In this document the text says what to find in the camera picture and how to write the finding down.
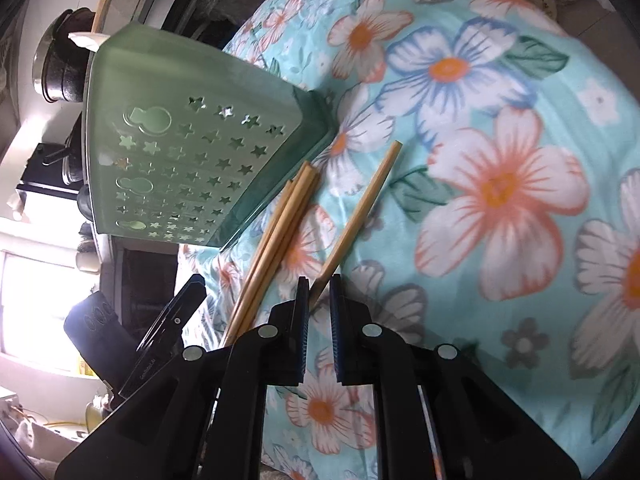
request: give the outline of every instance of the floral tablecloth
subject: floral tablecloth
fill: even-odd
[[[342,263],[350,294],[412,344],[457,345],[590,475],[639,403],[640,113],[623,85],[523,0],[267,0],[226,50],[322,92],[340,123],[258,323],[318,273],[398,139]],[[272,210],[224,253],[182,248],[209,293],[187,344],[217,346]],[[335,382],[328,317],[310,320],[305,395],[269,390],[263,461],[376,478],[371,391]]]

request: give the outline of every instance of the chopstick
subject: chopstick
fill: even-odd
[[[261,252],[256,251],[257,256],[251,265],[253,272],[250,269],[251,274],[244,282],[234,314],[223,336],[222,346],[233,344],[247,330],[246,327],[253,323],[255,311],[280,266],[280,261],[302,218],[300,210],[304,212],[308,200],[313,195],[317,176],[318,170],[306,162],[291,184],[290,192],[283,194],[278,202],[273,218],[270,220],[270,224],[273,221],[273,228],[270,229],[268,226],[262,236],[265,240],[264,246]],[[262,240],[258,244],[258,249],[260,245],[263,245]]]
[[[345,225],[342,233],[340,234],[340,238],[338,238],[338,241],[335,243],[329,257],[324,262],[320,274],[316,277],[313,285],[311,286],[311,290],[309,291],[310,312],[313,312],[314,305],[318,301],[320,294],[322,294],[326,284],[329,283],[329,279],[335,272],[335,269],[338,268],[338,265],[340,265],[340,262],[346,256],[347,251],[350,249],[353,241],[358,235],[358,231],[367,219],[367,215],[376,201],[376,198],[385,183],[386,177],[391,171],[396,158],[398,158],[400,148],[402,148],[402,144],[397,140],[391,143],[391,147],[389,147],[385,158],[382,160],[380,166],[376,170],[376,173],[371,178],[371,182],[363,193],[356,209],[354,209],[347,225]]]

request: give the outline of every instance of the white wall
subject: white wall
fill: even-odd
[[[16,392],[20,403],[49,422],[84,424],[84,409],[95,394],[105,394],[102,381],[61,371],[44,370],[0,354],[0,386]]]

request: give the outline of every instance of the silver screw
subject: silver screw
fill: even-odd
[[[369,323],[362,327],[362,333],[367,337],[378,337],[382,334],[382,329],[379,325]]]
[[[185,361],[197,361],[204,355],[204,350],[199,346],[187,346],[182,351],[182,358]]]
[[[276,337],[278,335],[278,329],[277,329],[277,327],[275,327],[273,325],[262,325],[258,329],[258,335],[260,337],[265,338],[265,339],[269,339],[271,337]]]
[[[455,359],[458,355],[458,351],[455,346],[452,345],[440,345],[438,346],[438,355],[443,359]]]

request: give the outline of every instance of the bright window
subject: bright window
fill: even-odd
[[[49,368],[75,370],[78,352],[63,329],[96,277],[0,251],[2,351]]]

